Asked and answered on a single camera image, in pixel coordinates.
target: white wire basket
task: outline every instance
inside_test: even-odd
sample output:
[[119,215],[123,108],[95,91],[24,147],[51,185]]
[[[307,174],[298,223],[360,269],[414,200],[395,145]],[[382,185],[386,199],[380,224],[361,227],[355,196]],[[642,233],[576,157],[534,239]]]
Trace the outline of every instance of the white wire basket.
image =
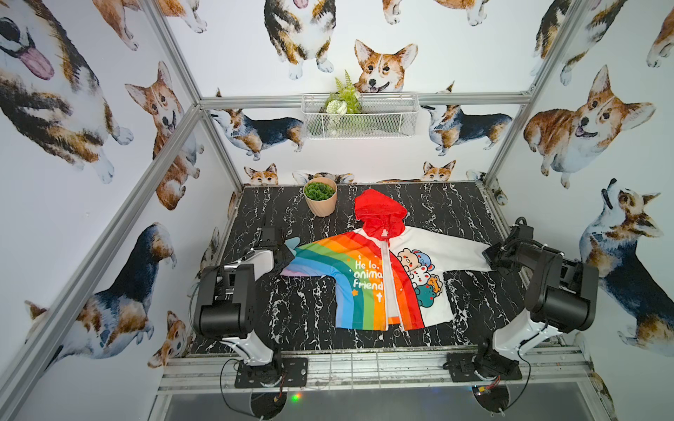
[[327,94],[302,95],[309,139],[411,137],[417,128],[416,94],[361,94],[363,114],[325,113]]

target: rainbow jacket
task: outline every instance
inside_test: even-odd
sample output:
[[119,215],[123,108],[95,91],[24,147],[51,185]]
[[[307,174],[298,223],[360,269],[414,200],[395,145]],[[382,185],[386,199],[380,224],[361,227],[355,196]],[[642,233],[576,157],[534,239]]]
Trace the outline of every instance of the rainbow jacket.
[[454,318],[443,272],[489,271],[488,245],[405,226],[407,210],[372,189],[356,198],[362,228],[295,249],[282,275],[331,276],[336,282],[336,326],[404,330]]

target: dog tongue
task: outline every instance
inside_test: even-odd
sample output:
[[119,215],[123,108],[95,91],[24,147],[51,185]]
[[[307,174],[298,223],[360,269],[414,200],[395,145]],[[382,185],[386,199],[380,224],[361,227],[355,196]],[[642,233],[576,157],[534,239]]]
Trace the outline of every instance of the dog tongue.
[[49,60],[33,46],[22,52],[19,60],[40,79],[50,80],[54,76],[54,68],[51,67]]

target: cable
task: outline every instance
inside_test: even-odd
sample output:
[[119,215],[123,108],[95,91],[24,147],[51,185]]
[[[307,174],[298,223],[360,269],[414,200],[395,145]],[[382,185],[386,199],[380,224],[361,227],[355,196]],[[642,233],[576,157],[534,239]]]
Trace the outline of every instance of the cable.
[[219,382],[220,383],[220,396],[222,396],[222,401],[227,406],[227,408],[229,408],[230,411],[238,412],[240,414],[247,415],[247,416],[249,416],[251,418],[255,418],[257,420],[257,417],[254,416],[254,415],[251,415],[251,414],[248,414],[247,412],[239,411],[239,410],[236,410],[236,409],[232,408],[231,406],[229,406],[229,403],[227,403],[227,399],[224,398],[224,392],[222,391],[222,372],[224,372],[224,366],[226,366],[227,363],[230,362],[230,361],[236,361],[239,364],[241,363],[241,360],[237,360],[236,358],[230,358],[227,361],[225,361],[224,364],[222,365],[222,368],[220,369],[220,382]]
[[519,396],[511,404],[506,406],[504,411],[509,410],[510,407],[512,407],[518,400],[520,400],[522,395],[524,395],[524,391],[526,390],[526,386],[529,384],[529,379],[531,379],[531,363],[529,361],[525,360],[524,358],[522,358],[522,356],[520,355],[520,350],[517,350],[517,356],[520,357],[520,359],[522,361],[524,361],[525,363],[527,363],[529,365],[529,373],[526,375],[526,382],[524,383],[524,387],[522,388],[522,391],[520,392]]

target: marble surface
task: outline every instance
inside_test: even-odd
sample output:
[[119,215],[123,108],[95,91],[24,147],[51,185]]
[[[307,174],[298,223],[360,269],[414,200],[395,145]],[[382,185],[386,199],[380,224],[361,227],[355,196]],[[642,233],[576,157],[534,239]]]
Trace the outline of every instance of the marble surface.
[[[229,236],[223,261],[239,257],[257,239],[265,220],[299,236],[301,244],[359,228],[354,199],[373,188],[402,203],[409,214],[405,224],[442,234],[492,243],[500,239],[485,200],[472,182],[343,185],[337,208],[326,218],[315,217],[299,186],[246,188]],[[335,350],[477,344],[503,327],[524,308],[524,288],[514,273],[450,271],[444,273],[455,319],[425,329],[362,331],[334,327],[336,300],[332,278],[263,277],[257,283],[255,331],[268,346],[282,350]],[[231,350],[196,337],[192,354],[222,354]]]

